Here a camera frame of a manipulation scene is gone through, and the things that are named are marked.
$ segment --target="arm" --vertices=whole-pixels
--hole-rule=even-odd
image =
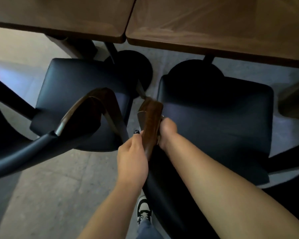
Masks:
[[[299,238],[296,217],[177,134],[173,121],[163,120],[160,133],[160,147],[221,239]]]
[[[96,210],[78,239],[125,238],[132,213],[148,174],[140,134],[135,134],[117,154],[115,188]]]

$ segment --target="black and white sneaker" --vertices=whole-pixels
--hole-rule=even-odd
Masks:
[[[138,225],[144,221],[148,220],[152,223],[152,210],[148,205],[147,198],[142,196],[137,203],[137,223]]]

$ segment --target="concrete floor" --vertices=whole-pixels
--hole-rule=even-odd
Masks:
[[[97,60],[108,56],[105,46],[99,47]],[[203,59],[194,55],[167,50],[116,45],[118,50],[131,49],[143,53],[152,63],[154,75],[147,95],[156,97],[160,77],[181,61]],[[43,34],[0,28],[0,80],[19,96],[35,106],[45,71],[52,58],[68,55]],[[225,76],[270,85],[275,95],[299,81],[299,69],[239,60],[215,58],[213,62]],[[128,122],[130,136],[137,129],[136,112],[141,104],[134,100]],[[12,126],[35,139],[29,130],[30,121],[0,104]],[[282,117],[276,102],[273,119],[271,156],[299,145],[299,120]],[[76,238],[95,209],[113,189],[117,176],[117,152],[91,153],[71,150],[22,173],[0,179],[0,239],[8,238]],[[271,186],[299,174],[299,169],[270,176]],[[127,238],[137,233],[136,211]]]

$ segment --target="jeans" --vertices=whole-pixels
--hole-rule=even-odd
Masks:
[[[162,235],[148,220],[144,220],[139,224],[137,233],[136,239],[163,239]]]

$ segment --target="tabletop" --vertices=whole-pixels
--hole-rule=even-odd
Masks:
[[[134,0],[0,0],[0,27],[122,43]]]
[[[136,0],[130,44],[299,67],[299,0]]]

